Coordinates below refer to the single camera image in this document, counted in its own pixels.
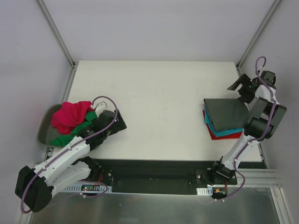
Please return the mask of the grey t-shirt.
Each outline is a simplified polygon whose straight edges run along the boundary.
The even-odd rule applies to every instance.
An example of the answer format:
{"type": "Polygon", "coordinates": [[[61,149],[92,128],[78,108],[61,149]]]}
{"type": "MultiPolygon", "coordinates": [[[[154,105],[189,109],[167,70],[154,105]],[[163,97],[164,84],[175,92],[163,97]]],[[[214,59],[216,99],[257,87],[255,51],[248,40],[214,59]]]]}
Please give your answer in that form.
{"type": "Polygon", "coordinates": [[[217,132],[242,128],[249,110],[236,98],[205,98],[205,110],[217,132]]]}

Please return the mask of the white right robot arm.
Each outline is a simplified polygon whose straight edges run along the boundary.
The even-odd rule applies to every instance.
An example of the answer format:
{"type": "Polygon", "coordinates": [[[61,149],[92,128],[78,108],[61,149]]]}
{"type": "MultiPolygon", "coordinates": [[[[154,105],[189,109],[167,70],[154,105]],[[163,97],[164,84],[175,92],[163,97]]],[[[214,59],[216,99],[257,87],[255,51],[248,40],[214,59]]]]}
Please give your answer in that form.
{"type": "Polygon", "coordinates": [[[269,139],[276,131],[287,108],[281,105],[276,96],[276,75],[274,72],[264,70],[256,71],[257,77],[250,79],[242,74],[230,87],[235,91],[239,87],[239,100],[244,103],[255,101],[243,122],[243,132],[231,150],[216,161],[209,177],[211,184],[236,184],[234,180],[238,173],[238,166],[252,147],[264,139],[269,139]]]}

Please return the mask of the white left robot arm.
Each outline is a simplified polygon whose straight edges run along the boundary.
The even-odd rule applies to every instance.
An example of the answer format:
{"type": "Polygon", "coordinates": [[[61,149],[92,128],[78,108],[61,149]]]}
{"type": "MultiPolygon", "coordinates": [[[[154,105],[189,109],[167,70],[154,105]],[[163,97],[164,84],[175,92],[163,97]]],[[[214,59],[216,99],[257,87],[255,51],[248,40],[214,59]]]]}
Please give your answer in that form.
{"type": "Polygon", "coordinates": [[[33,168],[24,166],[19,171],[15,187],[15,194],[21,199],[21,212],[41,211],[57,193],[78,181],[98,185],[110,183],[100,164],[87,154],[109,136],[126,128],[118,109],[103,110],[56,155],[33,168]]]}

